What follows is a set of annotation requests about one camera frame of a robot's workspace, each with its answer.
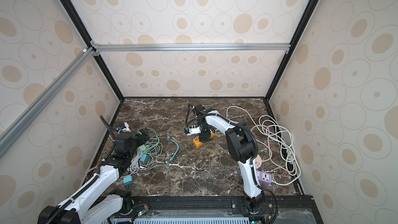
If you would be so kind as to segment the teal charger adapter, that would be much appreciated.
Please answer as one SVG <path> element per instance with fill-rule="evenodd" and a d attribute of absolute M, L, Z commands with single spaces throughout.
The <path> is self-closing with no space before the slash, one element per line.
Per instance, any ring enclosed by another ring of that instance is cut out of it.
<path fill-rule="evenodd" d="M 143 155 L 141 156 L 141 158 L 140 158 L 140 162 L 141 162 L 141 163 L 148 163 L 148 162 L 149 162 L 149 158 L 150 158 L 149 155 L 143 154 Z"/>

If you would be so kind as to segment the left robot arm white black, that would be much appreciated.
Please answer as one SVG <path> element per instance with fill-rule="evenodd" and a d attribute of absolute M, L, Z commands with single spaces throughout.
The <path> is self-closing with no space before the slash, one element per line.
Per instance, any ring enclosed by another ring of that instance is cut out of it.
<path fill-rule="evenodd" d="M 70 197 L 57 206 L 45 207 L 38 217 L 39 224 L 100 224 L 119 212 L 128 215 L 133 210 L 131 193 L 113 190 L 100 203 L 102 193 L 132 164 L 138 148 L 150 140 L 147 128 L 136 134 L 121 132 L 114 140 L 114 154 L 101 163 L 97 173 Z"/>

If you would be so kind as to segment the orange power strip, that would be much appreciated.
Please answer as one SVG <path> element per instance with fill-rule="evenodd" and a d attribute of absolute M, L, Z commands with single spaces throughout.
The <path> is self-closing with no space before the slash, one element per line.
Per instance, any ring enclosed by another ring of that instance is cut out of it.
<path fill-rule="evenodd" d="M 217 135 L 217 133 L 212 133 L 212 134 L 210 135 L 210 139 L 213 139 L 216 135 Z M 193 143 L 194 143 L 195 147 L 197 147 L 197 148 L 199 148 L 200 146 L 202 146 L 202 145 L 204 144 L 203 141 L 204 141 L 205 143 L 208 142 L 208 140 L 206 141 L 205 139 L 201 139 L 199 136 L 197 136 L 197 137 L 195 137 L 195 138 L 193 139 Z"/>

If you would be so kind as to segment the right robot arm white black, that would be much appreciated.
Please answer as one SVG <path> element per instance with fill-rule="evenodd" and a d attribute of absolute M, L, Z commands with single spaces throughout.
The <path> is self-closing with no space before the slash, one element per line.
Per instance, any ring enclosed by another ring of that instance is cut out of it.
<path fill-rule="evenodd" d="M 258 155 L 258 144 L 254 134 L 245 123 L 234 122 L 221 115 L 213 108 L 206 109 L 203 105 L 188 105 L 187 116 L 194 113 L 197 125 L 192 125 L 186 117 L 184 132 L 188 136 L 197 135 L 198 142 L 203 144 L 210 142 L 212 130 L 220 131 L 226 137 L 230 156 L 238 163 L 244 183 L 245 203 L 251 213 L 255 213 L 261 207 L 267 205 L 266 193 L 271 194 L 274 206 L 269 207 L 271 214 L 265 221 L 272 224 L 277 218 L 279 205 L 275 194 L 263 188 L 257 178 L 255 158 Z"/>

